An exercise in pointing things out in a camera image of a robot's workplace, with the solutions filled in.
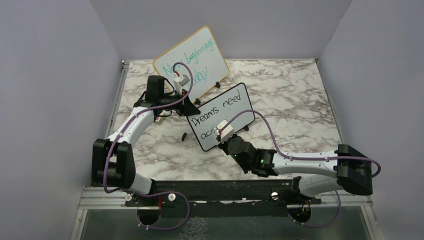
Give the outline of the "black framed whiteboard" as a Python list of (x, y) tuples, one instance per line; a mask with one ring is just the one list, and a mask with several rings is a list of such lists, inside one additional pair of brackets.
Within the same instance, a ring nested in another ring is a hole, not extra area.
[(223, 120), (229, 121), (236, 114), (252, 110), (247, 86), (242, 82), (198, 107), (200, 114), (188, 116), (187, 121), (200, 145), (207, 152), (217, 141), (215, 129)]

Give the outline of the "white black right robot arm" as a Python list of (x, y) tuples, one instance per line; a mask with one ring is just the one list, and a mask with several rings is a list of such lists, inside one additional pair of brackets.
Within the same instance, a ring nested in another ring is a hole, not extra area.
[(289, 199), (300, 204), (318, 194), (344, 190), (353, 195), (373, 194), (372, 164), (368, 157), (348, 144), (334, 151), (315, 153), (280, 153), (274, 149), (254, 147), (233, 135), (218, 147), (232, 157), (244, 173), (259, 177), (305, 174), (288, 190)]

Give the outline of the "black marker cap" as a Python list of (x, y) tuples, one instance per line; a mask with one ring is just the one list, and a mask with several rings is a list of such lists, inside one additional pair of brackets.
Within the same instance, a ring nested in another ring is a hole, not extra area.
[(185, 132), (185, 133), (182, 135), (182, 137), (181, 137), (181, 141), (182, 141), (182, 142), (185, 140), (186, 136), (187, 136), (187, 133)]

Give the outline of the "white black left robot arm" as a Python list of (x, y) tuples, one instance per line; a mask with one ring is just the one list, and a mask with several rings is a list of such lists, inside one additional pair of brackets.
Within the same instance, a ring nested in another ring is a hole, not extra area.
[(91, 180), (113, 191), (122, 189), (138, 193), (144, 205), (157, 200), (153, 180), (136, 172), (133, 147), (152, 125), (162, 111), (172, 111), (179, 116), (200, 114), (200, 110), (189, 99), (189, 77), (185, 74), (173, 81), (173, 91), (165, 92), (168, 79), (150, 75), (146, 91), (133, 105), (130, 116), (123, 125), (106, 139), (98, 138), (92, 147)]

